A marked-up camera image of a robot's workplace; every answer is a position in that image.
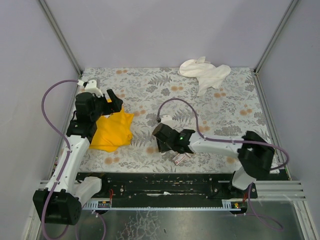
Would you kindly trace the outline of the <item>white red staple box sleeve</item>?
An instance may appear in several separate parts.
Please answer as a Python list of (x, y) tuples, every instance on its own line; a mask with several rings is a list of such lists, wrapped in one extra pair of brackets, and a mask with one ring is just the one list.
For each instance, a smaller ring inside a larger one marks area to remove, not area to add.
[(183, 153), (183, 154), (179, 153), (172, 160), (173, 160), (174, 164), (176, 166), (178, 166), (186, 157), (187, 157), (187, 155), (185, 153)]

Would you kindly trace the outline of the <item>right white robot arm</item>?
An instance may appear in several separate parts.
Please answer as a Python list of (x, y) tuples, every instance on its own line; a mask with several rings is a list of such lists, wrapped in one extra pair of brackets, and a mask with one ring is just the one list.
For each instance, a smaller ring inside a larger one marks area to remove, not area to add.
[(191, 129), (178, 132), (169, 125), (159, 123), (153, 130), (160, 152), (179, 154), (209, 153), (238, 159), (241, 167), (231, 179), (232, 187), (246, 190), (255, 180), (266, 177), (271, 171), (275, 149), (253, 131), (243, 137), (205, 137)]

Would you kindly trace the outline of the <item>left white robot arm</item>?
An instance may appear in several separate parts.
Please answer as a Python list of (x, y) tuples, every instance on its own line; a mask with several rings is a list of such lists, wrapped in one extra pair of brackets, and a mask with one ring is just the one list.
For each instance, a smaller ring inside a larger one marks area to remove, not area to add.
[(80, 218), (83, 205), (102, 188), (97, 177), (87, 177), (76, 184), (80, 163), (97, 131), (102, 116), (119, 113), (123, 101), (112, 89), (108, 97), (97, 91), (85, 91), (75, 97), (74, 116), (66, 131), (66, 146), (58, 165), (44, 189), (33, 195), (33, 203), (42, 223), (72, 225)]

